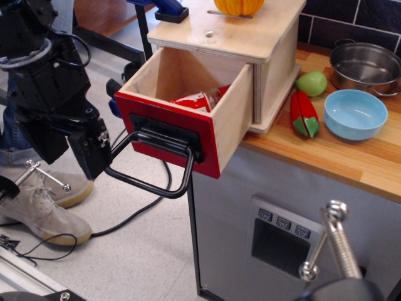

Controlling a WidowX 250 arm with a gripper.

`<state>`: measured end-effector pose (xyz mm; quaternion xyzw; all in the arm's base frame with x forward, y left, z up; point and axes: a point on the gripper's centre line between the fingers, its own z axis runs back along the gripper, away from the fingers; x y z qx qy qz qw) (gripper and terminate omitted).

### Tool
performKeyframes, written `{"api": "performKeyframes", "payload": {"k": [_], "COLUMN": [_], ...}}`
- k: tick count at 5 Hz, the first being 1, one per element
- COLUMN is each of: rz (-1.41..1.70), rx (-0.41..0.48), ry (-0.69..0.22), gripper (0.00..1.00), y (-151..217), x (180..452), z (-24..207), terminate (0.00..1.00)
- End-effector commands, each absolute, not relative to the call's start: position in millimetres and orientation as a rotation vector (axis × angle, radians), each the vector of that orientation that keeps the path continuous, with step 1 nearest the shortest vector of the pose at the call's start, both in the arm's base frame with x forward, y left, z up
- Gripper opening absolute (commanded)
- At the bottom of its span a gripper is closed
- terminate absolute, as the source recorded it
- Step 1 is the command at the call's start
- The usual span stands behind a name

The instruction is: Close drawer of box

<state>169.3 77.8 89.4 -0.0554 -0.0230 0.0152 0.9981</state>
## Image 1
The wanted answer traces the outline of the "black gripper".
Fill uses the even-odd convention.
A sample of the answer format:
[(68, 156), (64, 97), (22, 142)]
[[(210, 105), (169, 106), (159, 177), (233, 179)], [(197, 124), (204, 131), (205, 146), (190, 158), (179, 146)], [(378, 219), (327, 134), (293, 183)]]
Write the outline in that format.
[(111, 163), (110, 137), (99, 111), (87, 100), (67, 101), (50, 112), (19, 106), (16, 122), (48, 164), (72, 149), (85, 176), (96, 179)]

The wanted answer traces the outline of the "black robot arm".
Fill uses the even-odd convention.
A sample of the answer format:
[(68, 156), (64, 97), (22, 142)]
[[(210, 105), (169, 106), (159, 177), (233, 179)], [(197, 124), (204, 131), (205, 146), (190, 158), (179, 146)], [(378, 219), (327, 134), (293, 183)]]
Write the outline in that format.
[(2, 1), (1, 69), (17, 86), (8, 100), (39, 156), (52, 164), (71, 149), (93, 180), (112, 163), (109, 135), (86, 99), (90, 81), (77, 37), (53, 27), (57, 14), (50, 1)]

